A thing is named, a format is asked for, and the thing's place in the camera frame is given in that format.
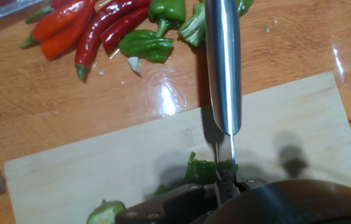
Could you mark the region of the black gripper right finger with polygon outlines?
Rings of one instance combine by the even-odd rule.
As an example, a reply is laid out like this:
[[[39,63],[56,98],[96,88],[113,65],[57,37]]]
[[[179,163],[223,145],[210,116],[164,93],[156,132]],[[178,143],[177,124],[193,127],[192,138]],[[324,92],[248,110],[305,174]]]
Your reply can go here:
[[[237,188],[238,195],[263,185],[262,181],[258,179],[244,178],[238,172],[235,174],[233,184]]]

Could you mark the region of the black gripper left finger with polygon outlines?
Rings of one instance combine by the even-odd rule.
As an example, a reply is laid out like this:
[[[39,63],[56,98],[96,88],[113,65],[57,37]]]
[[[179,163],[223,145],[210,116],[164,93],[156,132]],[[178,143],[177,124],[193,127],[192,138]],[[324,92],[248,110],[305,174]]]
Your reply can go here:
[[[116,224],[203,223],[227,201],[229,173],[217,171],[214,184],[185,184],[119,212]]]

